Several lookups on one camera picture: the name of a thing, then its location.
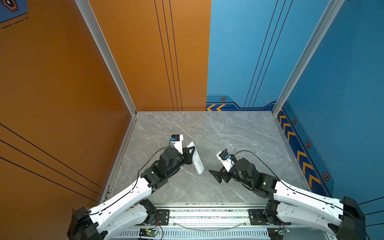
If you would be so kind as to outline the white remote control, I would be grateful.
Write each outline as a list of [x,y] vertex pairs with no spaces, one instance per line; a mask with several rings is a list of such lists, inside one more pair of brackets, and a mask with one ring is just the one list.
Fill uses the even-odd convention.
[[187,145],[188,148],[193,148],[193,150],[191,149],[191,151],[193,152],[192,154],[192,163],[198,173],[198,175],[201,175],[204,171],[204,165],[202,163],[202,160],[199,156],[199,153],[197,151],[197,148],[194,144],[194,142],[190,142],[188,145]]

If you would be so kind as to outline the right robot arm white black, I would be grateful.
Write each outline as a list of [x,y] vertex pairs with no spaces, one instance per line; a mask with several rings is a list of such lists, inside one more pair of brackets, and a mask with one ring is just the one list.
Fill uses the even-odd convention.
[[276,176],[259,172],[247,159],[226,156],[219,171],[210,170],[218,183],[235,180],[257,196],[268,199],[263,211],[270,225],[299,224],[326,232],[338,240],[367,240],[366,218],[358,203],[321,196],[295,187]]

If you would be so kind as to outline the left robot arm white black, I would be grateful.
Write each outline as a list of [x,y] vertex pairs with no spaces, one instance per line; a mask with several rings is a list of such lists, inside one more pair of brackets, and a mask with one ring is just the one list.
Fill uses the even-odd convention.
[[108,201],[89,210],[74,210],[67,236],[70,240],[109,240],[135,225],[155,222],[156,207],[148,199],[168,182],[183,165],[191,165],[196,148],[178,151],[162,148],[159,160],[153,162],[130,186]]

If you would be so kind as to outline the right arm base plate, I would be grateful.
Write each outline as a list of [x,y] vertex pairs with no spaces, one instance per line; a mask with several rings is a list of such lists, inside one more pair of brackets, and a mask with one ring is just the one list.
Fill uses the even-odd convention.
[[248,210],[249,220],[252,226],[266,226],[266,225],[291,225],[290,222],[282,222],[279,219],[268,219],[264,215],[264,210],[262,209],[249,209]]

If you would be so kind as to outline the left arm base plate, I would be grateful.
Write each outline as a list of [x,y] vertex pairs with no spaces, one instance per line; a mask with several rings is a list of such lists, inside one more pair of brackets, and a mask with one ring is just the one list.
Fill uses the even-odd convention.
[[155,226],[159,224],[160,226],[168,226],[170,220],[170,210],[169,209],[157,209],[154,214],[150,214],[147,219],[139,224],[139,226]]

